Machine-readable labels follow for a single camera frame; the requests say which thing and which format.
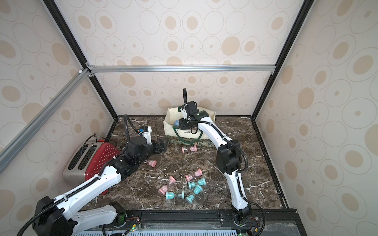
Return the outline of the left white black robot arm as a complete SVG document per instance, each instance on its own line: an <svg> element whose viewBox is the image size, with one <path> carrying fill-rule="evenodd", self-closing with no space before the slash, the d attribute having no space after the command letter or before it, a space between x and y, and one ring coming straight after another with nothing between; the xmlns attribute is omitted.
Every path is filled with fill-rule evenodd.
<svg viewBox="0 0 378 236"><path fill-rule="evenodd" d="M96 226L93 213L89 215L87 223L75 220L74 216L96 196L136 172L151 155L167 151L168 140L164 138L153 141L151 132L151 127L142 126L137 130L138 135L129 138L121 152L110 158L98 174L54 199L49 197L41 199L37 203L34 216L17 234L21 236L32 227L39 236L71 236Z"/></svg>

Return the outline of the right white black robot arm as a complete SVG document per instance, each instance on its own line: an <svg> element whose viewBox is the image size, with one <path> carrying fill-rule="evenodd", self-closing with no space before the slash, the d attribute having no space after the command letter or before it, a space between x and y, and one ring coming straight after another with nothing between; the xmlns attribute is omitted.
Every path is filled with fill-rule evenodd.
<svg viewBox="0 0 378 236"><path fill-rule="evenodd" d="M242 173L248 170L248 160L240 143L225 135L206 111L198 109L195 101L188 101L186 88L183 89L183 100L184 104L180 108L183 117L179 119L179 128L203 132L217 148L216 165L228 183L234 221L244 225L250 219L254 219L252 206L255 206L259 209L262 218L257 232L262 233L265 227L264 212L259 204L247 199L242 183Z"/></svg>

